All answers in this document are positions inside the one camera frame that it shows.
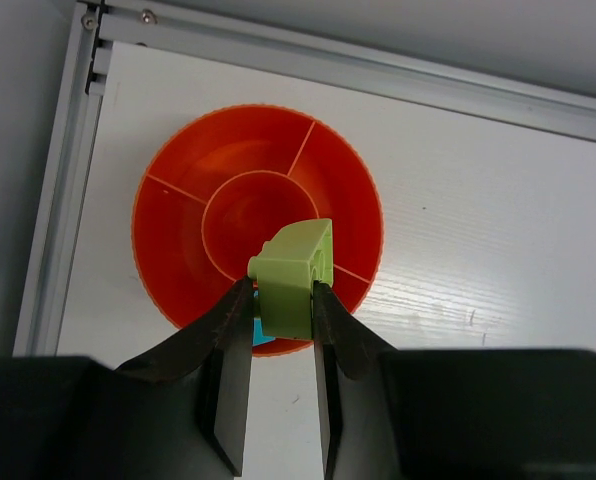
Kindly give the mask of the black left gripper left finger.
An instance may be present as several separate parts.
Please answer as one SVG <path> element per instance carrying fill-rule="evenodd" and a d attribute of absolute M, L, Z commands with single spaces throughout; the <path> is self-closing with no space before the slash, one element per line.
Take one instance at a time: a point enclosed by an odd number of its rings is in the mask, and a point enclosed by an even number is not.
<path fill-rule="evenodd" d="M 254 287 L 237 281 L 206 314 L 121 364 L 137 393 L 135 452 L 160 477 L 239 477 L 250 387 Z"/>

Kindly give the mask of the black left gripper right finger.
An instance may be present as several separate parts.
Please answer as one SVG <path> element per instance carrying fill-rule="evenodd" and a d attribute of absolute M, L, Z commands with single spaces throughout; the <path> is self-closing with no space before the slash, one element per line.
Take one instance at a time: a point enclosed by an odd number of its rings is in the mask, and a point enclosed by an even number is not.
<path fill-rule="evenodd" d="M 397 451 L 379 365 L 379 355 L 393 347 L 324 283 L 313 287 L 312 332 L 324 477 L 396 479 Z"/>

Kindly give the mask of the lime green lego brick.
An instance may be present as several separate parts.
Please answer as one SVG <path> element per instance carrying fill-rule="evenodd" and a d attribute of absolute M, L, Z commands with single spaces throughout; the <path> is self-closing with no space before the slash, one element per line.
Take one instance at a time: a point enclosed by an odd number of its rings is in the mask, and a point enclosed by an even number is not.
<path fill-rule="evenodd" d="M 334 281 L 332 221 L 310 219 L 282 227 L 249 260 L 247 275 L 257 284 L 267 335 L 312 339 L 313 287 Z"/>

